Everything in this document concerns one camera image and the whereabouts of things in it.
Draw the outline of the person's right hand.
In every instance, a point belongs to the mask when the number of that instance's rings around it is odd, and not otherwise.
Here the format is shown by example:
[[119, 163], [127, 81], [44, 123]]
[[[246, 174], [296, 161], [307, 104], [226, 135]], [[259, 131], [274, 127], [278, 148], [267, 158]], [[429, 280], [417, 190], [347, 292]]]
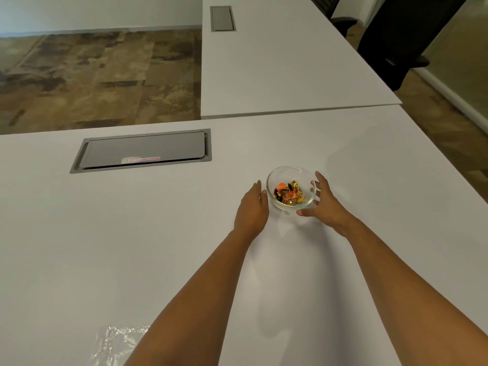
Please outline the person's right hand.
[[317, 220], [335, 230], [339, 235], [347, 238], [351, 227], [356, 222], [356, 217], [352, 215], [334, 196], [328, 180], [319, 172], [316, 176], [316, 197], [313, 207], [320, 208]]

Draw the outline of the person's left hand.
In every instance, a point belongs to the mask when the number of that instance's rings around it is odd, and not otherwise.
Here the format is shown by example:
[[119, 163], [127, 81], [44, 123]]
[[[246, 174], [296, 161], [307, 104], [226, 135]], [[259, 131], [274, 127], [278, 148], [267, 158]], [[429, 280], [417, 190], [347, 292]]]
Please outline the person's left hand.
[[245, 193], [237, 209], [233, 231], [251, 243], [263, 231], [269, 218], [269, 211], [263, 211], [260, 203], [262, 182], [258, 180]]

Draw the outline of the clear glass bowl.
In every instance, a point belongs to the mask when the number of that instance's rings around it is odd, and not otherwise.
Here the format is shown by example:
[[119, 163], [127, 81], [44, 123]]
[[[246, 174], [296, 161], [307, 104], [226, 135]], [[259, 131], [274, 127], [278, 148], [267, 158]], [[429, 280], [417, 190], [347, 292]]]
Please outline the clear glass bowl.
[[[297, 205], [286, 205], [277, 202], [274, 198], [275, 187], [280, 183], [289, 184], [293, 180], [300, 186], [302, 195], [307, 200]], [[313, 177], [305, 170], [296, 166], [281, 166], [273, 169], [267, 176], [265, 186], [270, 204], [284, 213], [295, 213], [297, 210], [313, 206], [313, 201], [316, 199], [317, 188]]]

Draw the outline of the person's left forearm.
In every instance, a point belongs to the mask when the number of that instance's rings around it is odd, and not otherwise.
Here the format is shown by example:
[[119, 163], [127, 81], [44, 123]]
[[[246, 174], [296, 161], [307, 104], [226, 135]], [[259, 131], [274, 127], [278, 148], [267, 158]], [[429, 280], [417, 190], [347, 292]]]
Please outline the person's left forearm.
[[124, 366], [218, 366], [247, 251], [234, 228], [151, 324]]

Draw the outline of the person's right forearm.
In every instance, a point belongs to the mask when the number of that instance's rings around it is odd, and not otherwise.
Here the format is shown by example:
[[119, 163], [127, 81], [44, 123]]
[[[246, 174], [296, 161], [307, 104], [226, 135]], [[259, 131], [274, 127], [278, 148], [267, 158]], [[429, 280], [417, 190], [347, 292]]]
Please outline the person's right forearm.
[[488, 366], [488, 335], [355, 216], [350, 243], [402, 366]]

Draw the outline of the clear plastic bag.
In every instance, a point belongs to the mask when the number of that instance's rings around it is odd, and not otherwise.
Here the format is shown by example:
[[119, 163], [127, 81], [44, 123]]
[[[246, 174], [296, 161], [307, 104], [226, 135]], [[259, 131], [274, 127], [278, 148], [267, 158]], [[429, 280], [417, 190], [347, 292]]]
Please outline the clear plastic bag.
[[88, 366], [124, 366], [150, 326], [105, 326], [96, 335]]

